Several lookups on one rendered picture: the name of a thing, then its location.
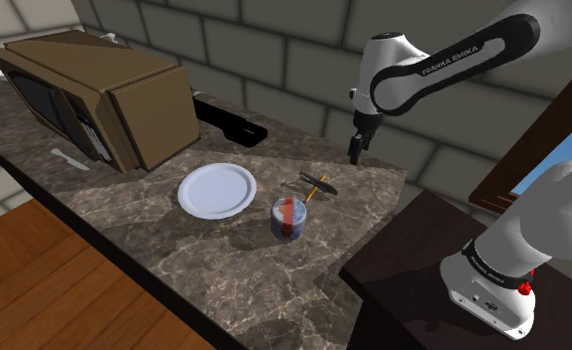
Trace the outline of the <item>white plate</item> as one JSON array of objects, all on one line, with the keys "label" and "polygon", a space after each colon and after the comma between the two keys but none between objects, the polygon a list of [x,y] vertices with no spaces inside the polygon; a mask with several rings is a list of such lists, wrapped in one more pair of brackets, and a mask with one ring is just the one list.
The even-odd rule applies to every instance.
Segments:
[{"label": "white plate", "polygon": [[241,213],[254,200],[257,182],[247,169],[233,163],[197,168],[181,182],[177,199],[189,215],[221,220]]}]

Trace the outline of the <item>brown framed window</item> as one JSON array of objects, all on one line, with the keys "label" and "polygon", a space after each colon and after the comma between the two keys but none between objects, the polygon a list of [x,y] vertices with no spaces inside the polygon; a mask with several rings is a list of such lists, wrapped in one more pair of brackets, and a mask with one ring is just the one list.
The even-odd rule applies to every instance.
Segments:
[{"label": "brown framed window", "polygon": [[572,80],[469,195],[477,206],[502,214],[535,178],[572,159]]}]

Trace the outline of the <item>orange pencil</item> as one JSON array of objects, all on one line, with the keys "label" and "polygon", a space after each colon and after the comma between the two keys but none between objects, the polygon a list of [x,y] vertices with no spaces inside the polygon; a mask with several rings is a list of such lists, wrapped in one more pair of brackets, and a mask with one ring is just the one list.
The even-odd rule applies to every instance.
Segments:
[{"label": "orange pencil", "polygon": [[[319,181],[319,182],[323,182],[323,180],[325,179],[325,177],[326,177],[326,174],[322,175],[322,177],[319,178],[318,181]],[[309,193],[309,195],[308,195],[308,196],[306,197],[306,199],[304,200],[304,203],[305,203],[305,204],[309,202],[309,200],[312,198],[312,196],[313,196],[314,193],[317,191],[317,189],[318,189],[318,186],[314,186],[314,188],[312,189],[312,191]]]}]

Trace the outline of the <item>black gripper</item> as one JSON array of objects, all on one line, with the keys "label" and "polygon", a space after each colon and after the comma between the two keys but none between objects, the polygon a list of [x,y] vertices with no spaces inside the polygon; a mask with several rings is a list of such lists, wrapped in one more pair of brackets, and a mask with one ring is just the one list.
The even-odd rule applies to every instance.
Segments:
[{"label": "black gripper", "polygon": [[381,113],[366,114],[358,110],[354,112],[353,124],[356,127],[356,133],[350,138],[347,152],[351,165],[358,163],[362,149],[369,149],[370,142],[382,121]]}]

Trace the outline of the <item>blue white red cup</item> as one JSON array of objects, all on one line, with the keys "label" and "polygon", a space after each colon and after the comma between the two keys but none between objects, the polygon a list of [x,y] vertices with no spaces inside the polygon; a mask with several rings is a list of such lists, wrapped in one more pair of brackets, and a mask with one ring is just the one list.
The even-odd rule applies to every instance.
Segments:
[{"label": "blue white red cup", "polygon": [[306,206],[301,200],[293,197],[277,199],[271,208],[272,234],[286,242],[298,239],[304,230],[306,214]]}]

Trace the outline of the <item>white knife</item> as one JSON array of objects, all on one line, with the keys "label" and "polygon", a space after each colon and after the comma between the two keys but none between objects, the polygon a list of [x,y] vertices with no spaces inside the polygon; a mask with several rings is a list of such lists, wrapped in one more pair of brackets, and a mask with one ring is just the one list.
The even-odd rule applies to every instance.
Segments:
[{"label": "white knife", "polygon": [[68,164],[72,165],[73,167],[76,167],[76,168],[83,170],[83,171],[89,171],[90,170],[89,167],[87,167],[86,165],[84,165],[80,161],[68,156],[62,150],[60,150],[58,148],[53,148],[51,150],[51,153],[56,155],[56,156],[63,158]]}]

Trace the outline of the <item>brown microwave oven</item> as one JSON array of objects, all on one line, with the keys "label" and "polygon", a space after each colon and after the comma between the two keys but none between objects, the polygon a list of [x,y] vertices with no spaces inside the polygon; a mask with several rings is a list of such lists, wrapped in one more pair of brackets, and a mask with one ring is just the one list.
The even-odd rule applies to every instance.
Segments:
[{"label": "brown microwave oven", "polygon": [[39,123],[120,173],[200,138],[184,67],[83,31],[7,42],[0,71]]}]

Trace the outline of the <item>dark robot stand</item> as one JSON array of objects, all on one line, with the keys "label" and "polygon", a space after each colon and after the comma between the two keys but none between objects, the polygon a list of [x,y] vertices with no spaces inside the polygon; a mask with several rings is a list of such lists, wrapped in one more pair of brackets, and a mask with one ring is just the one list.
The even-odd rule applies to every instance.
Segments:
[{"label": "dark robot stand", "polygon": [[424,191],[341,269],[362,298],[347,350],[572,350],[572,279],[535,271],[535,320],[513,341],[451,302],[441,260],[485,226]]}]

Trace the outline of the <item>black oblong tray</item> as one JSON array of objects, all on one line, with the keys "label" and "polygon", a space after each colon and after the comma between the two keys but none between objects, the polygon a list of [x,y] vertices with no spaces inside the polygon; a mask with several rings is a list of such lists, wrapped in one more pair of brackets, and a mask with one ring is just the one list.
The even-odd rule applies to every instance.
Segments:
[{"label": "black oblong tray", "polygon": [[268,130],[245,118],[205,101],[193,98],[199,119],[218,127],[224,136],[240,145],[252,148],[268,137]]}]

